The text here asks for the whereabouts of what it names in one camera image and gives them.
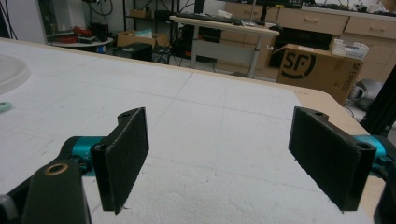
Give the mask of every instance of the desk leg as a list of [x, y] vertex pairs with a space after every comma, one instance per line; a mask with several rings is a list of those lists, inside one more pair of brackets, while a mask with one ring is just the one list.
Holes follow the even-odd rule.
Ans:
[[198, 42], [198, 31], [199, 26], [194, 26], [194, 35], [192, 37], [192, 49], [191, 49], [191, 68], [195, 68], [195, 61], [197, 58], [197, 42]]
[[254, 78], [254, 69], [256, 68], [257, 59], [259, 58], [261, 44], [262, 44], [262, 36], [259, 35], [259, 39], [256, 42], [256, 48], [254, 48], [253, 59], [251, 60], [250, 67], [248, 69], [248, 73], [247, 73], [248, 78]]

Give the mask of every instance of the keyboard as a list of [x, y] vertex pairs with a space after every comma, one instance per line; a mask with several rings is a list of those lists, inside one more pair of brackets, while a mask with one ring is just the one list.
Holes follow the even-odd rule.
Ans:
[[214, 17], [214, 16], [195, 14], [195, 13], [180, 13], [180, 12], [177, 12], [175, 14], [175, 16], [180, 17], [180, 18], [199, 20], [199, 21], [216, 21], [216, 22], [230, 23], [230, 24], [233, 24], [233, 25], [242, 25], [242, 26], [244, 25], [244, 23], [241, 20], [238, 20], [238, 19], [228, 19], [228, 18], [225, 18], [225, 17]]

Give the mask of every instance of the black box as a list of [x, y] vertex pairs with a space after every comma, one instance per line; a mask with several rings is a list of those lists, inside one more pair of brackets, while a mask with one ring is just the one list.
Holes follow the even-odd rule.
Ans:
[[151, 62], [152, 46], [145, 43], [133, 43], [124, 47], [113, 49], [113, 55], [122, 58]]

